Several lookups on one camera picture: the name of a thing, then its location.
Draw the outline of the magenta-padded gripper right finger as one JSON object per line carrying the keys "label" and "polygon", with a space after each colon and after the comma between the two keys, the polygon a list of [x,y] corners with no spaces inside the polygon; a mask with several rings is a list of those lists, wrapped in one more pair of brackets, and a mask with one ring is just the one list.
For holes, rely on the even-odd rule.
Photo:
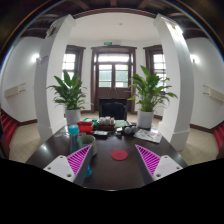
{"label": "magenta-padded gripper right finger", "polygon": [[182,169],[182,166],[168,155],[159,156],[140,145],[136,145],[135,149],[136,159],[145,185]]}

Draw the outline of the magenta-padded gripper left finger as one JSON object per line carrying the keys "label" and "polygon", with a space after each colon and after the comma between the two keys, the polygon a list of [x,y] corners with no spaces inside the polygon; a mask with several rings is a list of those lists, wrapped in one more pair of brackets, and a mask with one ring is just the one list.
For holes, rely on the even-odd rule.
{"label": "magenta-padded gripper left finger", "polygon": [[81,186],[92,156],[93,148],[87,145],[68,156],[59,155],[44,170]]}

